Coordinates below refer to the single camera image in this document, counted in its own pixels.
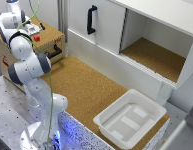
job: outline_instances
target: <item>plastic tub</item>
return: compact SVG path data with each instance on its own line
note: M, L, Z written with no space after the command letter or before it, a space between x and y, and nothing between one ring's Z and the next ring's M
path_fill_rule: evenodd
M165 108L131 89L98 114L94 122L118 147L132 149L165 113Z

